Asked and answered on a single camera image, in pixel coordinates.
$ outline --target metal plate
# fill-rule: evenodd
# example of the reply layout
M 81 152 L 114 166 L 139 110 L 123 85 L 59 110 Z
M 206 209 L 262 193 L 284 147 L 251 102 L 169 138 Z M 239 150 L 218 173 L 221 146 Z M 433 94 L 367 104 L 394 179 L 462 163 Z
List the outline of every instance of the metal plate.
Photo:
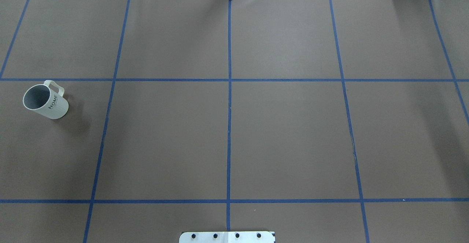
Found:
M 179 243 L 275 243 L 275 232 L 184 232 Z

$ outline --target mug rim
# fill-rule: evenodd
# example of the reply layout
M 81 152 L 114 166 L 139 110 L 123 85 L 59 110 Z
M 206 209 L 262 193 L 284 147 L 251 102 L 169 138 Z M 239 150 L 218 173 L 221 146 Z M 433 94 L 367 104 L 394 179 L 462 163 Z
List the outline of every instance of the mug rim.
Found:
M 28 94 L 28 92 L 29 92 L 31 89 L 33 89 L 33 88 L 36 87 L 36 86 L 40 86 L 40 85 L 45 86 L 47 89 L 49 89 L 49 98 L 48 98 L 48 100 L 44 103 L 44 105 L 42 105 L 42 106 L 40 106 L 40 107 L 38 107 L 38 108 L 35 108 L 35 109 L 31 109 L 31 108 L 29 108 L 29 107 L 26 106 L 26 104 L 25 104 L 25 97 L 26 97 L 26 95 Z M 47 102 L 49 102 L 49 100 L 51 99 L 51 97 L 52 97 L 52 92 L 51 92 L 51 89 L 49 88 L 49 86 L 46 86 L 45 84 L 37 84 L 37 85 L 31 86 L 31 87 L 25 92 L 25 94 L 23 95 L 23 106 L 25 106 L 25 108 L 28 109 L 28 110 L 35 111 L 35 110 L 38 110 L 38 109 L 43 108 L 43 107 L 45 106 L 45 104 L 47 104 Z

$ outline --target blue tape line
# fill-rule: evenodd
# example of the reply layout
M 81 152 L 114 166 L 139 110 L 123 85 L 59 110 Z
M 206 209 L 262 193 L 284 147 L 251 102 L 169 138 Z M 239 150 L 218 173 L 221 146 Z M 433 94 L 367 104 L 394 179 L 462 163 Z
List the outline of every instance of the blue tape line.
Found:
M 469 198 L 365 198 L 365 199 L 230 199 L 230 203 L 413 203 L 413 202 L 469 202 Z M 90 203 L 91 200 L 68 199 L 0 199 L 0 203 Z M 227 203 L 226 199 L 129 199 L 94 200 L 96 203 L 112 204 L 190 204 Z
M 63 199 L 0 199 L 0 203 L 89 203 L 89 200 Z
M 469 198 L 377 198 L 363 201 L 365 203 L 469 202 Z
M 117 78 L 116 81 L 159 81 L 159 82 L 227 82 L 228 79 L 198 78 Z
M 279 79 L 263 79 L 263 78 L 241 78 L 241 79 L 232 79 L 233 82 L 340 82 L 340 79 L 334 79 L 334 78 L 317 78 L 317 79 L 301 79 L 301 78 L 293 78 L 293 79 L 288 79 L 288 78 L 279 78 Z
M 113 81 L 112 78 L 0 78 L 0 81 Z M 168 81 L 168 82 L 228 82 L 225 78 L 116 78 L 116 81 Z M 454 79 L 367 79 L 367 78 L 345 78 L 345 82 L 454 82 Z M 456 79 L 457 82 L 469 82 L 469 79 Z M 241 78 L 231 79 L 231 82 L 342 82 L 336 78 Z
M 467 112 L 467 109 L 466 109 L 466 105 L 464 104 L 464 100 L 462 99 L 461 91 L 459 90 L 459 85 L 458 85 L 458 82 L 456 80 L 456 76 L 454 75 L 453 66 L 451 66 L 451 61 L 449 60 L 448 52 L 446 50 L 446 46 L 444 45 L 444 41 L 443 41 L 443 38 L 441 36 L 441 32 L 439 30 L 439 27 L 438 27 L 437 18 L 435 16 L 435 11 L 433 9 L 432 0 L 428 0 L 428 4 L 430 5 L 430 10 L 432 11 L 433 22 L 435 23 L 435 28 L 437 30 L 438 38 L 440 40 L 441 47 L 443 48 L 444 57 L 446 58 L 446 62 L 448 64 L 449 71 L 451 73 L 451 77 L 453 78 L 453 81 L 454 81 L 454 86 L 456 87 L 456 92 L 458 93 L 459 102 L 461 103 L 462 110 L 464 111 L 464 116 L 466 117 L 466 122 L 469 125 L 469 115 L 468 115 L 468 112 Z
M 228 0 L 228 132 L 226 151 L 226 231 L 231 229 L 231 0 Z
M 94 203 L 226 203 L 225 199 L 186 199 L 186 200 L 94 200 Z
M 231 203 L 360 203 L 360 199 L 232 199 Z
M 112 78 L 1 78 L 0 81 L 112 81 Z
M 362 79 L 345 78 L 346 82 L 452 82 L 452 79 Z
M 353 156 L 355 158 L 355 175 L 357 176 L 358 195 L 360 196 L 360 200 L 362 200 L 360 205 L 362 208 L 363 228 L 365 230 L 366 242 L 370 243 L 370 235 L 368 233 L 368 222 L 366 219 L 366 212 L 365 212 L 365 203 L 363 203 L 362 181 L 360 179 L 360 170 L 358 168 L 357 150 L 355 148 L 355 138 L 353 136 L 352 120 L 350 119 L 350 109 L 348 107 L 347 89 L 345 88 L 344 71 L 342 68 L 342 59 L 340 57 L 339 38 L 337 36 L 337 27 L 335 25 L 334 8 L 333 8 L 332 0 L 329 0 L 329 6 L 330 6 L 330 16 L 332 18 L 332 27 L 334 30 L 335 49 L 337 51 L 337 59 L 339 62 L 340 78 L 342 80 L 342 91 L 344 94 L 345 110 L 347 112 L 348 130 L 350 132 L 350 138 L 352 139 Z
M 21 12 L 20 20 L 18 21 L 18 25 L 16 26 L 15 33 L 13 34 L 13 38 L 11 39 L 10 46 L 8 47 L 7 55 L 5 56 L 5 60 L 3 61 L 3 65 L 0 70 L 0 78 L 3 76 L 3 72 L 7 67 L 8 58 L 10 58 L 11 50 L 13 49 L 13 44 L 15 44 L 16 35 L 18 35 L 18 31 L 20 30 L 21 22 L 23 21 L 23 17 L 25 16 L 26 9 L 28 8 L 30 0 L 26 0 L 25 7 L 23 7 L 23 11 Z
M 98 155 L 98 158 L 97 158 L 96 172 L 95 172 L 95 175 L 94 175 L 93 188 L 92 188 L 92 194 L 91 194 L 91 201 L 89 203 L 88 217 L 86 219 L 86 227 L 85 227 L 85 232 L 84 232 L 84 236 L 83 236 L 83 243 L 86 243 L 87 239 L 88 239 L 89 224 L 91 222 L 91 217 L 92 217 L 92 213 L 93 213 L 93 204 L 94 204 L 94 198 L 96 196 L 96 186 L 97 186 L 97 180 L 98 180 L 98 177 L 99 177 L 99 168 L 101 167 L 101 158 L 103 156 L 104 139 L 106 138 L 107 124 L 109 122 L 109 113 L 111 111 L 112 97 L 114 96 L 114 87 L 115 87 L 115 83 L 116 83 L 117 71 L 119 69 L 119 60 L 121 58 L 122 43 L 124 42 L 124 33 L 125 33 L 125 26 L 127 24 L 127 16 L 129 14 L 129 6 L 130 6 L 130 0 L 127 0 L 127 6 L 126 6 L 126 9 L 125 9 L 125 15 L 124 15 L 124 23 L 122 24 L 121 39 L 119 41 L 119 49 L 117 51 L 116 65 L 115 65 L 115 68 L 114 68 L 114 76 L 112 78 L 111 92 L 109 93 L 109 102 L 107 103 L 106 119 L 104 120 L 103 135 L 101 137 L 101 146 L 99 148 L 99 155 Z

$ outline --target white mug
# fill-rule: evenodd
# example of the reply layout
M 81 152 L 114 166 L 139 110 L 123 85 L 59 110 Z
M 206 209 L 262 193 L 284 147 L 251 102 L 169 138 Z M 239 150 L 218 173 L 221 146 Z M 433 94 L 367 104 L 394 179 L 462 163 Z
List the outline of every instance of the white mug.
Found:
M 50 84 L 57 87 L 59 92 L 50 89 Z M 23 105 L 47 118 L 60 119 L 69 110 L 69 103 L 63 98 L 63 93 L 65 93 L 63 87 L 52 80 L 45 80 L 44 84 L 37 84 L 26 91 Z

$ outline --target blue tape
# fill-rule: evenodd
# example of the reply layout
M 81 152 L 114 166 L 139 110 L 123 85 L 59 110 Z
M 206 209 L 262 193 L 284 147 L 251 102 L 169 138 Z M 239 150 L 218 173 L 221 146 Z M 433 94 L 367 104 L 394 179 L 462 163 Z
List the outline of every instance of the blue tape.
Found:
M 332 27 L 334 30 L 335 49 L 337 50 L 337 59 L 339 62 L 340 78 L 342 80 L 342 91 L 344 94 L 345 110 L 347 112 L 348 130 L 350 132 L 350 137 L 352 139 L 353 155 L 355 158 L 355 175 L 357 176 L 358 195 L 360 196 L 360 200 L 363 200 L 362 181 L 360 179 L 360 169 L 358 168 L 357 150 L 355 148 L 355 138 L 353 136 L 352 120 L 350 119 L 350 109 L 348 107 L 347 89 L 345 88 L 344 71 L 342 68 L 342 59 L 340 57 L 339 38 L 337 36 L 337 27 L 335 25 L 334 8 L 333 8 L 332 0 L 329 0 L 329 6 L 330 6 L 330 16 L 332 17 Z M 366 212 L 365 212 L 365 203 L 361 201 L 360 205 L 362 208 L 362 219 L 363 219 L 363 228 L 365 230 L 365 239 L 367 243 L 370 243 L 370 235 L 368 233 L 368 222 L 366 219 Z
M 21 12 L 20 20 L 18 21 L 18 25 L 16 26 L 15 33 L 13 34 L 13 38 L 11 39 L 10 46 L 8 47 L 7 55 L 5 56 L 5 60 L 3 61 L 3 65 L 0 70 L 0 78 L 3 76 L 3 72 L 7 67 L 8 58 L 10 58 L 11 50 L 13 49 L 13 44 L 15 44 L 16 35 L 18 35 L 18 31 L 20 30 L 21 23 L 23 21 L 23 17 L 25 17 L 26 9 L 28 8 L 30 0 L 26 0 L 25 7 L 23 7 L 23 11 Z
M 451 65 L 451 61 L 449 60 L 448 52 L 446 50 L 446 46 L 444 45 L 444 41 L 443 41 L 443 38 L 441 36 L 441 32 L 439 30 L 439 27 L 438 27 L 437 18 L 435 16 L 435 11 L 433 9 L 432 0 L 428 0 L 428 4 L 430 5 L 430 11 L 432 12 L 432 18 L 433 18 L 433 22 L 435 24 L 435 29 L 437 31 L 438 38 L 439 38 L 440 43 L 441 43 L 441 48 L 443 48 L 444 57 L 446 58 L 446 62 L 448 64 L 448 68 L 449 68 L 449 71 L 451 73 L 451 77 L 453 78 L 453 81 L 454 81 L 454 87 L 456 88 L 456 92 L 458 93 L 459 102 L 461 103 L 462 110 L 464 112 L 464 116 L 466 117 L 466 122 L 469 125 L 469 114 L 467 112 L 466 105 L 464 104 L 464 100 L 462 99 L 461 91 L 459 90 L 459 85 L 458 85 L 458 82 L 456 80 L 456 76 L 454 75 L 453 66 Z
M 99 155 L 98 155 L 98 158 L 97 158 L 96 172 L 95 172 L 95 175 L 94 175 L 93 188 L 92 188 L 92 194 L 91 194 L 91 201 L 89 203 L 88 217 L 86 219 L 86 227 L 85 227 L 85 232 L 84 232 L 84 236 L 83 236 L 83 243 L 86 243 L 86 241 L 88 239 L 89 224 L 91 223 L 91 217 L 92 217 L 92 213 L 93 213 L 93 204 L 94 204 L 94 198 L 96 196 L 96 186 L 97 186 L 97 180 L 98 180 L 98 177 L 99 177 L 99 168 L 101 167 L 101 158 L 103 156 L 104 139 L 106 138 L 107 124 L 109 122 L 109 113 L 111 111 L 112 97 L 114 96 L 114 87 L 115 87 L 116 78 L 117 78 L 117 71 L 119 69 L 119 60 L 121 58 L 122 43 L 124 42 L 125 26 L 127 24 L 127 16 L 129 14 L 129 6 L 130 6 L 130 0 L 127 0 L 127 6 L 126 6 L 126 9 L 125 9 L 125 16 L 124 16 L 124 23 L 122 24 L 121 39 L 119 41 L 119 49 L 117 51 L 116 65 L 115 65 L 115 68 L 114 68 L 114 77 L 112 79 L 111 92 L 109 94 L 109 102 L 107 103 L 106 119 L 104 120 L 103 135 L 101 137 L 101 146 L 99 148 Z
M 230 199 L 229 203 L 413 203 L 413 202 L 469 202 L 469 198 L 365 198 L 365 199 Z M 91 203 L 91 200 L 68 199 L 0 199 L 0 203 Z M 95 199 L 93 204 L 191 204 L 228 203 L 226 199 Z
M 0 78 L 0 81 L 113 81 L 112 78 Z M 116 78 L 116 81 L 155 81 L 155 82 L 229 82 L 226 78 Z M 368 79 L 345 78 L 345 82 L 454 82 L 453 79 Z M 457 82 L 469 82 L 469 79 L 456 79 Z M 342 82 L 338 78 L 241 78 L 231 79 L 231 82 Z
M 231 0 L 228 0 L 228 132 L 226 151 L 226 231 L 231 229 Z

